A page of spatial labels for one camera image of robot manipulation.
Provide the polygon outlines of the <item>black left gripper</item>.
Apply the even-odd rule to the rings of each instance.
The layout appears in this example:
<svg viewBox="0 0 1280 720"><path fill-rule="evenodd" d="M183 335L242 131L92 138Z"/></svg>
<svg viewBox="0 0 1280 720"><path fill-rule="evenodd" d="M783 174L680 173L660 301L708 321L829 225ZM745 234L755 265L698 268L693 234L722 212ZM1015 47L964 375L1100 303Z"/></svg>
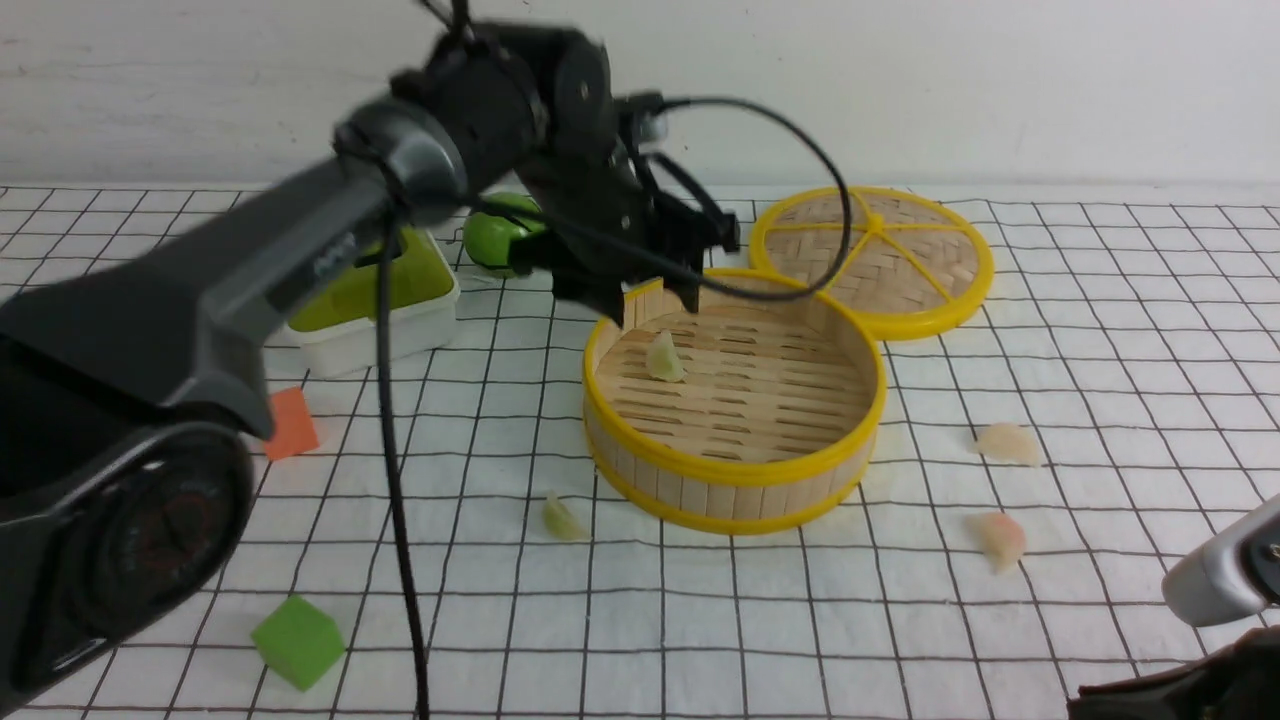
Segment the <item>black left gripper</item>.
<svg viewBox="0 0 1280 720"><path fill-rule="evenodd" d="M600 164L535 156L516 170L541 211L547 232L512 247L512 268L553 274L553 296L622 328L625 286L667 279L686 313L698 314L704 256L736 254L740 224L662 151L644 152L634 169L620 150ZM639 254L681 268L663 272Z"/></svg>

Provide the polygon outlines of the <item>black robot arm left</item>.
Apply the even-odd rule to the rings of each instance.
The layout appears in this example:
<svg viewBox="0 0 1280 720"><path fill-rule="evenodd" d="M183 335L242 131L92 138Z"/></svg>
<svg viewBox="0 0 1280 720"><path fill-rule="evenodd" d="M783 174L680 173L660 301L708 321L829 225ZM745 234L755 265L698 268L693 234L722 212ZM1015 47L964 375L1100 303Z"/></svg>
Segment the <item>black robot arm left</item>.
<svg viewBox="0 0 1280 720"><path fill-rule="evenodd" d="M449 29L424 67L334 133L332 158L123 264L3 304L3 714L165 618L234 553L246 436L275 430L268 340L401 227L516 174L548 213L515 269L621 322L652 278L698 309L703 259L739 223L658 188L639 146L669 109L617 97L577 29Z"/></svg>

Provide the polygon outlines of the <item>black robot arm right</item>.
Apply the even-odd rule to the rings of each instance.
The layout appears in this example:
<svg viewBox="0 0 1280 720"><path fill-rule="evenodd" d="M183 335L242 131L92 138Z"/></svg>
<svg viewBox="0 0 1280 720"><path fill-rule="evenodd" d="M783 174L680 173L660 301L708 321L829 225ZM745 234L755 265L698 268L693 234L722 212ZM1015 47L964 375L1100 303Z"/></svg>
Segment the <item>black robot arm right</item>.
<svg viewBox="0 0 1280 720"><path fill-rule="evenodd" d="M795 304L826 296L815 286L751 290L745 281L771 275L717 269L667 279L689 311L709 307L703 291L760 304ZM1216 626L1277 602L1277 500L1271 498L1185 556L1164 580L1166 605L1192 626ZM1068 702L1070 719L1275 719L1277 628L1247 632L1207 659L1165 673L1084 685Z"/></svg>

